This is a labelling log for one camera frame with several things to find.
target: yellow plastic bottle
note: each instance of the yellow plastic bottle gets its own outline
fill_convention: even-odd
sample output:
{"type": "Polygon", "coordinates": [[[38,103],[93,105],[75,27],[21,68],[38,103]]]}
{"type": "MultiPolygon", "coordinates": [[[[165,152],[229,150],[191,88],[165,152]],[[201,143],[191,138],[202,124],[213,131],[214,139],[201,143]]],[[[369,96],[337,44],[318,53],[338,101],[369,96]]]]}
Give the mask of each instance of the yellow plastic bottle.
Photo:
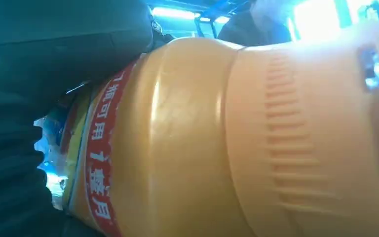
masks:
{"type": "Polygon", "coordinates": [[[379,23],[319,43],[180,39],[142,57],[77,100],[66,208],[107,236],[379,237],[367,51],[379,55],[379,23]]]}

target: fluorescent light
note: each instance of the fluorescent light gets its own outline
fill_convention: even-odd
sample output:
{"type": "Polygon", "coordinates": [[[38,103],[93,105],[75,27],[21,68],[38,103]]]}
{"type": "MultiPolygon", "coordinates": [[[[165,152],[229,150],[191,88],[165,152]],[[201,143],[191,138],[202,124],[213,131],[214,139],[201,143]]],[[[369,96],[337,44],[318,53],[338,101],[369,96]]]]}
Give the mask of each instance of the fluorescent light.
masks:
{"type": "Polygon", "coordinates": [[[217,18],[216,22],[221,23],[221,24],[226,24],[229,20],[230,20],[230,18],[225,17],[225,16],[221,16],[221,17],[217,18]]]}
{"type": "MultiPolygon", "coordinates": [[[[154,16],[165,16],[165,17],[174,17],[174,18],[181,18],[181,19],[187,19],[191,20],[196,17],[200,16],[200,13],[194,13],[190,11],[183,11],[183,10],[177,10],[173,8],[166,8],[166,7],[155,7],[153,9],[153,15],[154,16]]],[[[209,22],[209,18],[201,17],[200,19],[203,22],[209,22]]],[[[229,21],[228,17],[221,16],[217,18],[217,23],[225,24],[229,21]]]]}
{"type": "Polygon", "coordinates": [[[165,7],[155,7],[153,9],[153,15],[175,17],[175,18],[182,18],[182,19],[194,19],[195,17],[197,17],[195,13],[190,12],[190,11],[182,11],[182,10],[165,8],[165,7]]]}

